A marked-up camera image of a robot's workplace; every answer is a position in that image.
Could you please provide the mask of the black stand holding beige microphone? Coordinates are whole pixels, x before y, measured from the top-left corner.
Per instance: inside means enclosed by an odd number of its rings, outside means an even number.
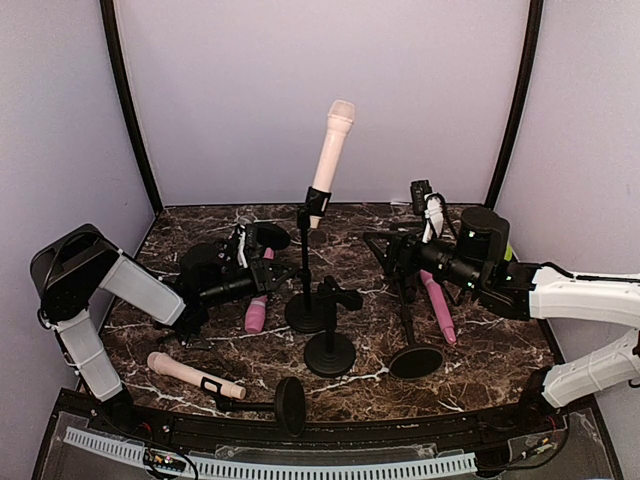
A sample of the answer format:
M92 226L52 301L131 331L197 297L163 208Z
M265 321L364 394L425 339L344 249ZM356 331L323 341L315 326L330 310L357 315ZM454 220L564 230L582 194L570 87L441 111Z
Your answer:
M320 307L311 291L311 269L309 266L309 231L311 217L322 218L331 197L330 193L312 186L307 190L305 203L297 211L297 227L301 241L301 269L298 277L302 292L294 295L285 307L285 320L291 329L302 334L315 334L323 330Z

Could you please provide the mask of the large pink microphone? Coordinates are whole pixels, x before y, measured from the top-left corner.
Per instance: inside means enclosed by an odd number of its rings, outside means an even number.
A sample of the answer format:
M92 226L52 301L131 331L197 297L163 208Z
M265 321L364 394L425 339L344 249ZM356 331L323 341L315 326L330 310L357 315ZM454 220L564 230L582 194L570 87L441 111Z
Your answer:
M454 323L442 290L431 273L421 270L420 279L427 290L441 333L449 345L457 342Z

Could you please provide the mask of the black round-base desk stand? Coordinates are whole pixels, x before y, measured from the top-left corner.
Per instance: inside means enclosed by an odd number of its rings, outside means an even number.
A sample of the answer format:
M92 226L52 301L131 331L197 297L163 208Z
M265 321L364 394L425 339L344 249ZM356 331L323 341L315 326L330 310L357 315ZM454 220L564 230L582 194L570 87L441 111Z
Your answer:
M304 361L307 368L322 378L337 378L346 374L354 365L356 350L353 342L337 333L337 306L347 311L363 307L363 298L357 290L343 289L333 276L326 276L316 292L323 330L305 345Z

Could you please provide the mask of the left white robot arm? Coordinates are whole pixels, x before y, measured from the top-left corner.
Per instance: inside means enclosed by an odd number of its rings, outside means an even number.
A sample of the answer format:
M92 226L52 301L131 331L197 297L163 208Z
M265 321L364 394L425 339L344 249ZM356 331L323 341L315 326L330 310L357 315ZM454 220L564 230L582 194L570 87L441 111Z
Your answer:
M141 427L141 415L119 398L125 387L105 350L101 326L92 318L92 301L124 302L187 343L200 334L212 308L269 295L291 278L294 264L266 256L290 243L290 234L275 223L238 224L227 238L190 247L178 260L176 276L163 280L86 223L30 261L38 320L53 331L89 394L105 403L103 421L120 436L131 436Z

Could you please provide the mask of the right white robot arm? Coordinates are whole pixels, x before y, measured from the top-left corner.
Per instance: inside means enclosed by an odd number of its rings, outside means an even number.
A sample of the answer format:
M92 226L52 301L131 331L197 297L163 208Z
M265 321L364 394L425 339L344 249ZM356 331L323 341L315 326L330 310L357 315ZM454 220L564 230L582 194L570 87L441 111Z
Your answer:
M365 243L394 279L425 270L471 292L489 312L511 320L577 319L625 325L620 339L577 360L531 374L510 424L534 432L549 412L639 379L639 277L570 272L552 262L508 261L509 222L485 207L465 209L456 243L398 231L366 232Z

